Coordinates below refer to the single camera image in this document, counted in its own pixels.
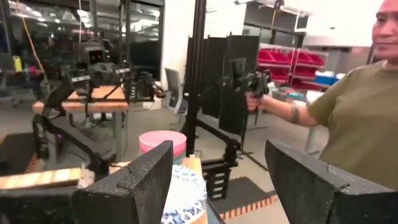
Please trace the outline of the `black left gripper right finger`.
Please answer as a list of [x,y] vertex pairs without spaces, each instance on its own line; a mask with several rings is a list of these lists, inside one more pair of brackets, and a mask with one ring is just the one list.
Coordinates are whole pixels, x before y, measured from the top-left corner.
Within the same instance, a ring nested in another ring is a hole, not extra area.
[[397,224],[397,191],[270,139],[264,157],[290,223]]

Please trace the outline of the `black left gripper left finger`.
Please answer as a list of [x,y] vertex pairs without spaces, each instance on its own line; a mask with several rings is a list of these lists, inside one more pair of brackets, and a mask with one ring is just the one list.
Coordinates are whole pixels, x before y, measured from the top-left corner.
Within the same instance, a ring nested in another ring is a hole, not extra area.
[[40,184],[1,191],[7,223],[160,223],[169,191],[173,144],[164,141],[85,188]]

